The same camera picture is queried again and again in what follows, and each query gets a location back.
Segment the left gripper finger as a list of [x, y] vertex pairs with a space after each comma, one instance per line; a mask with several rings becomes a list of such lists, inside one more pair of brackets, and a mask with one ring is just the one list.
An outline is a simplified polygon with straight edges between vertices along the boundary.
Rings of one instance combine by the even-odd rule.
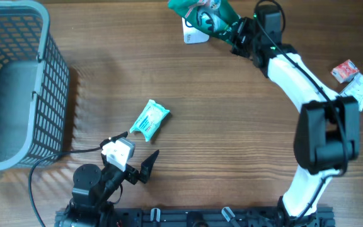
[[125, 131], [117, 136], [113, 136], [113, 137], [109, 137], [107, 139], [104, 139], [101, 143], [100, 143], [100, 148], [104, 147], [104, 145], [110, 143], [110, 142], [115, 142], [118, 139], [122, 138], [122, 137], [127, 137], [128, 136], [128, 132]]
[[148, 158], [141, 163], [141, 170], [139, 172], [139, 181], [147, 183], [150, 179], [151, 172], [153, 170], [154, 163], [159, 155], [159, 150], [156, 150]]

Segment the teal wet wipes pack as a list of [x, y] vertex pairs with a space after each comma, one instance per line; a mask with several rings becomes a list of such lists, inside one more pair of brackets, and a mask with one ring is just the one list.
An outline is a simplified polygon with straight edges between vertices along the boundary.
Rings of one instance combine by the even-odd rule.
[[145, 141], [149, 142], [159, 129], [161, 121], [169, 113], [170, 111], [162, 105], [156, 103], [154, 100], [149, 100], [144, 110], [130, 128], [130, 133], [141, 132], [145, 137]]

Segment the green 3M gloves package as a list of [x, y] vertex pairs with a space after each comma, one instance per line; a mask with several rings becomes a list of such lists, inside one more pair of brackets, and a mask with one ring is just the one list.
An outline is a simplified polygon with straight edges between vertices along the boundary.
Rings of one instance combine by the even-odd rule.
[[228, 0], [169, 0], [168, 7], [193, 28], [232, 44], [231, 35], [241, 17]]

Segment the red snack packet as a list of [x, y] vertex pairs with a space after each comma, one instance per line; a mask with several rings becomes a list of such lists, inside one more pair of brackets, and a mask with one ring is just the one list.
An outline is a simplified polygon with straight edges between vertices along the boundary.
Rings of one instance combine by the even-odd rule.
[[345, 62], [341, 63], [340, 65], [334, 67], [331, 70], [331, 74], [339, 83], [351, 81], [354, 76], [359, 72], [359, 69], [350, 59], [346, 60]]

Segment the white tissue pack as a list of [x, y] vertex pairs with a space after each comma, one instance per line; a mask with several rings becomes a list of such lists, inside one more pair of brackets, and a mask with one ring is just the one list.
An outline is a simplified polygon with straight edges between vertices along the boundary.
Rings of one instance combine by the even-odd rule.
[[353, 80], [342, 90], [340, 96], [352, 96], [359, 104], [359, 111], [363, 111], [363, 74], [357, 73]]

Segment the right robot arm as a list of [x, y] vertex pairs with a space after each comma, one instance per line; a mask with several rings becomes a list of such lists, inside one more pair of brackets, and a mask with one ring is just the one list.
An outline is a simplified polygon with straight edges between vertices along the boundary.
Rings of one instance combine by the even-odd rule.
[[299, 111], [294, 137], [298, 168], [279, 199], [275, 222], [301, 226], [316, 216], [318, 201], [334, 178], [347, 172], [360, 152], [357, 100], [326, 87], [303, 63], [293, 46], [282, 43], [285, 13], [277, 1], [257, 2], [252, 18], [233, 32], [232, 53], [251, 58]]

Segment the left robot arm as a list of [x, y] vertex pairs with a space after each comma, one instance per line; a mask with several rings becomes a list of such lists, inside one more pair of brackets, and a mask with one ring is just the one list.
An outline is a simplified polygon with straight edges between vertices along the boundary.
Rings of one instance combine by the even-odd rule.
[[57, 211], [55, 226], [99, 227], [99, 226], [141, 226], [142, 211], [138, 209], [115, 209], [118, 201], [109, 198], [119, 190], [122, 183], [132, 185], [147, 183], [153, 170], [159, 150], [141, 163], [138, 170], [127, 162], [133, 157], [135, 143], [127, 139], [128, 133], [109, 137], [100, 143], [104, 168], [94, 164], [80, 166], [73, 175], [72, 198], [64, 210]]

